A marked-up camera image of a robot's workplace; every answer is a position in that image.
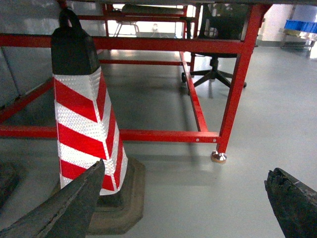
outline gray floor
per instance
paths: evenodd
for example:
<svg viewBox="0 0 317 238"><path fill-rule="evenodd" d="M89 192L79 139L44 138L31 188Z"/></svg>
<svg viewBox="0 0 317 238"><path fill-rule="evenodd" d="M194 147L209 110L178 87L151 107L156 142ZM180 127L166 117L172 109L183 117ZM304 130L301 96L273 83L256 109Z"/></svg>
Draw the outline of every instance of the gray floor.
<svg viewBox="0 0 317 238"><path fill-rule="evenodd" d="M177 57L103 54L114 59ZM234 62L223 60L220 68L233 71ZM209 59L198 58L196 69L200 65L206 68ZM264 180L269 170L280 167L317 190L316 66L301 51L255 48L224 165L211 162L213 144L125 142L127 155L144 163L147 173L144 217L122 237L284 237ZM181 67L115 64L103 70L120 128L196 129L180 82ZM197 92L210 130L218 131L228 88L206 82ZM53 124L52 100L50 92L7 123ZM0 161L14 161L22 170L21 183L0 210L2 229L49 197L58 179L56 142L0 139Z"/></svg>

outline blue bin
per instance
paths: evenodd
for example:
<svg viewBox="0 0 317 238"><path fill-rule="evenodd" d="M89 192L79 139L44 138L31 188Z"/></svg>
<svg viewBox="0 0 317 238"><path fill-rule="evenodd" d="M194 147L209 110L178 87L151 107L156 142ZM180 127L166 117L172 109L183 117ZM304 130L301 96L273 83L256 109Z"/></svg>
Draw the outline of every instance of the blue bin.
<svg viewBox="0 0 317 238"><path fill-rule="evenodd" d="M314 23L313 33L317 33L317 22Z"/></svg>
<svg viewBox="0 0 317 238"><path fill-rule="evenodd" d="M304 25L302 21L286 20L285 29L300 31Z"/></svg>
<svg viewBox="0 0 317 238"><path fill-rule="evenodd" d="M304 32L313 32L315 28L315 23L314 22L305 22L301 31Z"/></svg>

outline table top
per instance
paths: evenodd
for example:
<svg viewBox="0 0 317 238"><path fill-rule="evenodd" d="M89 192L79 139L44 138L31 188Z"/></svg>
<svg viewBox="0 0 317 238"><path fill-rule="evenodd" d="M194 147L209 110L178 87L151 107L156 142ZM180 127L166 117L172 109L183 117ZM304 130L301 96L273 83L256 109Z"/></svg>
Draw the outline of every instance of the table top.
<svg viewBox="0 0 317 238"><path fill-rule="evenodd" d="M262 4L306 4L317 5L317 0L85 0L102 3L125 3L125 4L156 4L156 5L186 5L195 3L262 3Z"/></svg>

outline traffic cone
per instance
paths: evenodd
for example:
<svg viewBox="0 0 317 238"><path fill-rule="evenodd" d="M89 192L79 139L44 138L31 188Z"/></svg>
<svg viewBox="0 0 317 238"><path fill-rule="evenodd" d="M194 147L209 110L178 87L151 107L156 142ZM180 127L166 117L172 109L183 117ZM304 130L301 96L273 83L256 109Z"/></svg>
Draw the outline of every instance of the traffic cone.
<svg viewBox="0 0 317 238"><path fill-rule="evenodd" d="M105 177L100 195L114 194L122 186L128 159L96 48L71 10L63 9L59 20L52 35L52 66L60 185L101 158Z"/></svg>

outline chair wheel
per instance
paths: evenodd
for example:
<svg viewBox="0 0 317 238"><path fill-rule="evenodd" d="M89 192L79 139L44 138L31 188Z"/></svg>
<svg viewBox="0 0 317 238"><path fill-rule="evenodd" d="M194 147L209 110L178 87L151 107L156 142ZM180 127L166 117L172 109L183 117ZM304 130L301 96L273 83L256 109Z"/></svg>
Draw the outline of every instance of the chair wheel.
<svg viewBox="0 0 317 238"><path fill-rule="evenodd" d="M185 73L182 73L182 82L186 83Z"/></svg>

